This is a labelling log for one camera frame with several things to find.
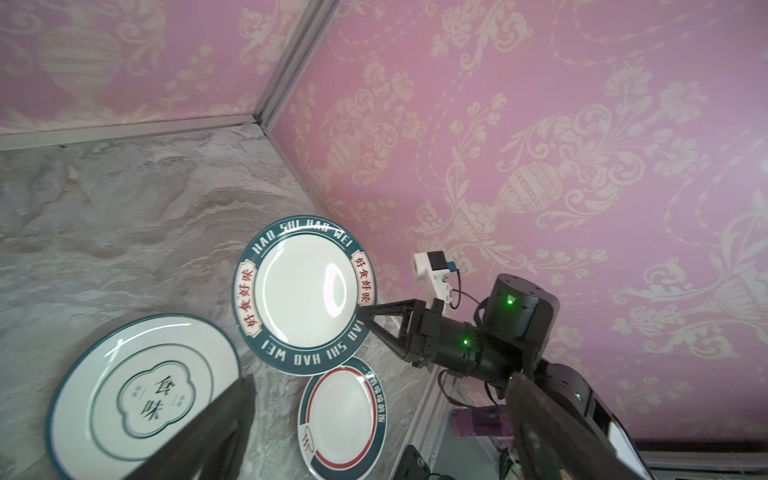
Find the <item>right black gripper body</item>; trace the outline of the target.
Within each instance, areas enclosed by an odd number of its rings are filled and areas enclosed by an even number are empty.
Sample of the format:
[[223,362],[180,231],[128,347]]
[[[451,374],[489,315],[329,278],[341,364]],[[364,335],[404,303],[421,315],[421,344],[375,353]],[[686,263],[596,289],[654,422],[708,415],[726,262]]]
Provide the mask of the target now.
[[432,312],[416,300],[413,309],[413,366],[435,364],[489,384],[510,379],[510,346],[490,333]]

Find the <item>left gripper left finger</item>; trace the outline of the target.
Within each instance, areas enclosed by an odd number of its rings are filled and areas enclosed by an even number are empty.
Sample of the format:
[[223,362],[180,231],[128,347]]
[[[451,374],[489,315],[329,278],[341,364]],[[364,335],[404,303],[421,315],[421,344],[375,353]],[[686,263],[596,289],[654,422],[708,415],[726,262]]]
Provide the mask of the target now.
[[237,478],[255,416],[255,399],[254,378],[236,380],[128,477]]

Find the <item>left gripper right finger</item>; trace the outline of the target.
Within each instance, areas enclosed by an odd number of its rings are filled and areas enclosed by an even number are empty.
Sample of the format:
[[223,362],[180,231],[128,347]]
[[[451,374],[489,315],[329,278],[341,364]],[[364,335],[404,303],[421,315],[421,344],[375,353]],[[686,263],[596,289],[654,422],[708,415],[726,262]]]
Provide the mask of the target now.
[[625,465],[533,381],[508,382],[506,406],[524,479],[634,479]]

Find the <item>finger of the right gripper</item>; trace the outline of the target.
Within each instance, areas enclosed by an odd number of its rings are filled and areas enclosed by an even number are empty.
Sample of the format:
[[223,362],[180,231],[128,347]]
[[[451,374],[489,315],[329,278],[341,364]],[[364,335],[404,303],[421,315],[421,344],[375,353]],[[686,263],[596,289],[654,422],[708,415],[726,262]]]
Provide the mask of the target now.
[[358,319],[401,360],[425,360],[426,336],[421,324],[427,312],[426,302],[410,299],[362,306]]

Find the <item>white plate green lettered rim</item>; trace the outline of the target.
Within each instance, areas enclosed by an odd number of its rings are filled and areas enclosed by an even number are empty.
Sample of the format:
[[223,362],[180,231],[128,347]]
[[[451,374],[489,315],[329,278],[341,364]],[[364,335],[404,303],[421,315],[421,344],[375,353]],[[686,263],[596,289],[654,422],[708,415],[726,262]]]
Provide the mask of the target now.
[[264,227],[236,265],[232,308],[250,350],[282,373],[340,366],[365,342],[359,318],[377,302],[373,262],[344,227],[296,215]]

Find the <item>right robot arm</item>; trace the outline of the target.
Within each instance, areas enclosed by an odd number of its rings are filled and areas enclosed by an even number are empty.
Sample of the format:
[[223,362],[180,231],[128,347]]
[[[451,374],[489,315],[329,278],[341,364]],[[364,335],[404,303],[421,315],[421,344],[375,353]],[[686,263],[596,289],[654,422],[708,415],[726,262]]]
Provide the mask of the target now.
[[399,358],[479,380],[504,396],[524,479],[649,479],[651,471],[617,416],[575,369],[542,352],[559,300],[501,274],[472,322],[443,303],[410,299],[364,306],[360,320]]

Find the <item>purple plastic bottle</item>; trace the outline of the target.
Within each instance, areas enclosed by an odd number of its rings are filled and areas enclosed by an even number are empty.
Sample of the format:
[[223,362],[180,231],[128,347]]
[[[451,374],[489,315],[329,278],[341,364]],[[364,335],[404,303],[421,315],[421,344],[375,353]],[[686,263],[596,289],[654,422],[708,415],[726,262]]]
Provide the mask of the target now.
[[504,406],[454,409],[449,415],[449,424],[458,437],[512,437],[514,434]]

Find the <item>white plate with clover emblem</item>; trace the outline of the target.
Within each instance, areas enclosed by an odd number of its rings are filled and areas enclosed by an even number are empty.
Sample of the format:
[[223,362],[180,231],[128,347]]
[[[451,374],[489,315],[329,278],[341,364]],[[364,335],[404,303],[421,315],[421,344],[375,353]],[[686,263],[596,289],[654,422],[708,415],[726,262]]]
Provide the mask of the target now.
[[188,314],[128,323],[69,369],[49,409],[49,455],[66,479],[123,479],[241,375],[233,342]]

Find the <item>white plate red-green rim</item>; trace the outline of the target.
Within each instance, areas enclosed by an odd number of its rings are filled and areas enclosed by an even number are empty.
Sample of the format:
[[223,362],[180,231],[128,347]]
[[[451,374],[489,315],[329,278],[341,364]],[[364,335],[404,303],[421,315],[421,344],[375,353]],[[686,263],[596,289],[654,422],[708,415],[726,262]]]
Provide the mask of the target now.
[[297,438],[317,479],[364,479],[376,465],[387,432],[384,389],[373,369],[352,357],[311,377],[301,397]]

